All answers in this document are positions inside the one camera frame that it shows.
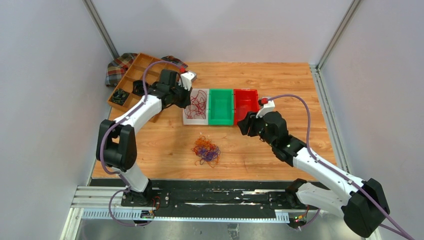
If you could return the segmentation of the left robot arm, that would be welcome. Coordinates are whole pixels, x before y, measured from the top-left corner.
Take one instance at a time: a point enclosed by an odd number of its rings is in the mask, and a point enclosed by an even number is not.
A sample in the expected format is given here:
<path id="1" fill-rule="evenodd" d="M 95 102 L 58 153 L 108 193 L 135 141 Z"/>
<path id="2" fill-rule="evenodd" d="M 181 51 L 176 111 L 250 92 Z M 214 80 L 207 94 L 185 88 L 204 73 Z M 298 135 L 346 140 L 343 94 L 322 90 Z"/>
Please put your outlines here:
<path id="1" fill-rule="evenodd" d="M 106 173 L 117 175 L 124 182 L 125 193 L 140 206 L 149 206 L 153 199 L 152 182 L 136 164 L 136 134 L 154 116 L 170 106 L 186 108 L 191 104 L 192 71 L 178 73 L 164 69 L 158 81 L 144 91 L 144 96 L 130 110 L 115 120 L 100 123 L 96 159 Z"/>

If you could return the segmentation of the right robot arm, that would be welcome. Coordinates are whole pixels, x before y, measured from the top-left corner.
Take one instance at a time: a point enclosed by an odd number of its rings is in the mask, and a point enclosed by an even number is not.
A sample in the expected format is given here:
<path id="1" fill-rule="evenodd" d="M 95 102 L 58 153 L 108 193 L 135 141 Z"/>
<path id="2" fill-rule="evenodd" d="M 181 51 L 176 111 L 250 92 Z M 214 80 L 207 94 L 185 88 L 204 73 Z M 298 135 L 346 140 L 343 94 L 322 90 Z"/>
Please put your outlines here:
<path id="1" fill-rule="evenodd" d="M 267 143 L 280 161 L 300 169 L 326 189 L 297 179 L 287 188 L 286 203 L 294 209 L 310 205 L 342 218 L 357 235 L 368 238 L 390 214 L 382 185 L 375 179 L 363 180 L 336 167 L 289 134 L 287 122 L 277 111 L 257 117 L 249 111 L 237 123 L 244 136 Z"/>

